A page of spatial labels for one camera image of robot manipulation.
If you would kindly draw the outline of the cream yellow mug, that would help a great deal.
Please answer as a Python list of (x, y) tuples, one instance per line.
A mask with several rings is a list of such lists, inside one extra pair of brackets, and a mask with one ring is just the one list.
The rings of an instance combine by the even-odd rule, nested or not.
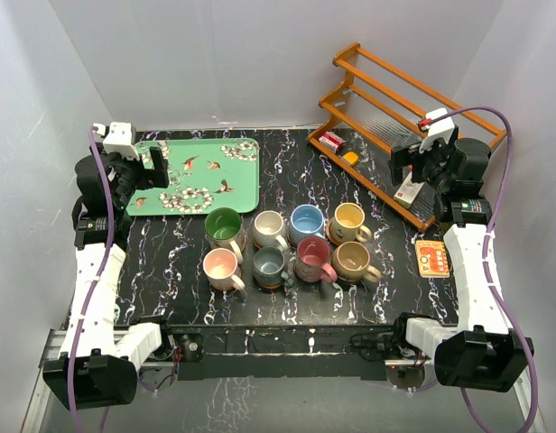
[(347, 202), (336, 207), (331, 219), (334, 219), (341, 226), (356, 228), (365, 226), (366, 215), (362, 207)]

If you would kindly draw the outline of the green inside mug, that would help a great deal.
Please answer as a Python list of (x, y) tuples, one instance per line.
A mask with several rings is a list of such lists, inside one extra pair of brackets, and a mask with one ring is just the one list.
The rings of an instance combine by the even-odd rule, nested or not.
[(236, 256), (239, 264), (243, 263), (247, 234), (243, 218), (234, 209), (221, 207), (213, 210), (205, 219), (204, 229), (212, 249), (228, 249)]

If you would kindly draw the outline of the gold brown mug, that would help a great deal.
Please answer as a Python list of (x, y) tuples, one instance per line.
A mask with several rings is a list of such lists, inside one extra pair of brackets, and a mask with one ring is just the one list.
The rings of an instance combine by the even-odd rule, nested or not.
[(338, 276), (360, 277), (371, 282), (382, 279), (382, 273), (371, 264), (370, 252), (359, 242), (338, 246), (332, 254), (331, 265)]

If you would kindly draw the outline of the light blue mug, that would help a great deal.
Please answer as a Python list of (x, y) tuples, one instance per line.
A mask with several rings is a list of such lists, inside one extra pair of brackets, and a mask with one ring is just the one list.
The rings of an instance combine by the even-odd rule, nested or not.
[(311, 204), (297, 206), (291, 213), (288, 236), (293, 245), (298, 245), (309, 236), (324, 237), (325, 221), (320, 209)]

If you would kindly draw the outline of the pink mug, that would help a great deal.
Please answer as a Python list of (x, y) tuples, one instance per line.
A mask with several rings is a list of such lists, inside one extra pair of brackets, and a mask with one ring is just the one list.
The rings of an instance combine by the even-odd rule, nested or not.
[(211, 250), (203, 260), (203, 271), (209, 284), (216, 290), (240, 290), (246, 285), (241, 279), (241, 270), (236, 255), (224, 248)]

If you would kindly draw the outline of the maroon tall mug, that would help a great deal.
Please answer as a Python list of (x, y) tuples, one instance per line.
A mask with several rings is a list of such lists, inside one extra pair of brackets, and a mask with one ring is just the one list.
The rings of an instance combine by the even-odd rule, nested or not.
[(331, 250), (327, 241), (313, 235), (302, 239), (296, 249), (295, 274), (306, 282), (333, 283), (338, 275), (329, 263)]

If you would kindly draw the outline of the silver white mug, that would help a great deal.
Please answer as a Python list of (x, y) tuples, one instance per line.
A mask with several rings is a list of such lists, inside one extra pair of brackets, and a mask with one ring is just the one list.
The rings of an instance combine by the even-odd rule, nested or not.
[(253, 239), (260, 245), (275, 247), (285, 253), (289, 248), (286, 237), (286, 224), (278, 212), (266, 210), (255, 217)]

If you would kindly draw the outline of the dark grey mug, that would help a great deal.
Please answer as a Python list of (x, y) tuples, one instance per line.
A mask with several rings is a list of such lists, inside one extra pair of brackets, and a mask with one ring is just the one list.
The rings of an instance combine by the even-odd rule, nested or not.
[(253, 276), (256, 281), (269, 284), (280, 282), (286, 289), (290, 289), (294, 285), (292, 276), (287, 272), (284, 255), (275, 247), (267, 246), (255, 253)]

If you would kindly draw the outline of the light orange wooden coaster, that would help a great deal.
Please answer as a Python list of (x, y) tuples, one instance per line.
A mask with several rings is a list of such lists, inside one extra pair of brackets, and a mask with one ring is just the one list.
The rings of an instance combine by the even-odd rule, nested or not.
[(275, 290), (275, 289), (279, 289), (279, 288), (281, 288), (282, 285), (283, 285), (283, 284), (280, 283), (280, 282), (279, 282), (279, 283), (273, 283), (273, 284), (269, 284), (269, 283), (261, 282), (261, 281), (256, 281), (256, 282), (257, 282), (257, 284), (258, 284), (261, 288), (264, 288), (264, 289), (266, 289), (266, 290)]

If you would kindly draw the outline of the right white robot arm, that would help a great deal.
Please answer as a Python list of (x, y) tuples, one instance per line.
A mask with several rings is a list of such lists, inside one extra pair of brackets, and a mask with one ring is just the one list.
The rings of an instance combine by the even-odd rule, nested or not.
[(487, 144), (471, 138), (438, 140), (428, 151), (420, 143), (391, 151), (393, 184), (400, 184), (404, 168), (411, 167), (413, 181), (428, 184), (434, 192), (434, 215), (449, 227), (443, 243), (459, 304), (455, 327), (429, 316), (401, 314), (391, 344), (401, 357), (429, 357), (442, 385), (508, 392), (534, 347), (532, 340), (520, 340), (492, 293), (496, 266), (484, 241), (493, 210), (481, 193), (490, 155)]

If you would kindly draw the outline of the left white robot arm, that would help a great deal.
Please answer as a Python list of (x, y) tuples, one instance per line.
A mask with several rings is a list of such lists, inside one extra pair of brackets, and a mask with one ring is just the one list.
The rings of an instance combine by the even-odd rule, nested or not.
[(162, 152), (150, 150), (153, 167), (100, 147), (75, 166), (79, 198), (72, 220), (77, 278), (69, 324), (57, 358), (43, 366), (43, 380), (71, 411), (126, 405), (138, 373), (151, 355), (170, 357), (176, 339), (158, 317), (142, 318), (115, 339), (115, 304), (132, 220), (126, 208), (138, 190), (169, 184)]

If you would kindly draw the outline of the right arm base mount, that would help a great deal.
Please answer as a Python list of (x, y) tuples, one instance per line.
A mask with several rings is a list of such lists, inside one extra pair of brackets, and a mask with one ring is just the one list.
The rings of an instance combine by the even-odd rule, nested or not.
[(409, 397), (438, 385), (436, 377), (427, 373), (431, 358), (406, 340), (408, 321), (415, 318), (430, 316), (402, 313), (389, 330), (358, 333), (349, 340), (352, 350), (363, 360), (385, 364), (386, 379), (390, 383), (388, 389), (405, 392)]

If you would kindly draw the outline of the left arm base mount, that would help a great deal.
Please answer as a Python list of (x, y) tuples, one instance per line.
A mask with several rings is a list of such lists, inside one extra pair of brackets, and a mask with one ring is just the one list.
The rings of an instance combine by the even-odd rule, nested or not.
[(204, 358), (204, 341), (199, 333), (177, 333), (162, 329), (162, 344), (144, 361), (138, 373), (138, 384), (154, 398), (162, 389), (174, 385)]

